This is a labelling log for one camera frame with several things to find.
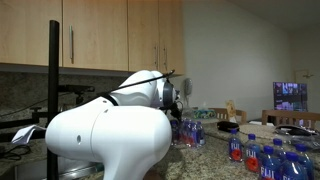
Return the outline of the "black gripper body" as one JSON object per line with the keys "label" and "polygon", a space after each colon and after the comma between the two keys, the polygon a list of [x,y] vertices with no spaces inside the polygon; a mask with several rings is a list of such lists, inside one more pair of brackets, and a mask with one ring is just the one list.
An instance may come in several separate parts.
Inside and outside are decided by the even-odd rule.
{"label": "black gripper body", "polygon": [[170,114],[176,118],[178,121],[182,119],[182,111],[178,108],[178,105],[176,103],[173,103],[170,106]]}

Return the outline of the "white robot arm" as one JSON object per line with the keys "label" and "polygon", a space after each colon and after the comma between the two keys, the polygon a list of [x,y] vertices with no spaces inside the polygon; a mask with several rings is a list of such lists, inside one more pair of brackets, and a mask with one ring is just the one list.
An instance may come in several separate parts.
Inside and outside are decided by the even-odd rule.
{"label": "white robot arm", "polygon": [[104,165],[103,180],[142,180],[169,150],[172,130],[163,110],[177,99],[167,76],[140,70],[118,89],[56,115],[48,149]]}

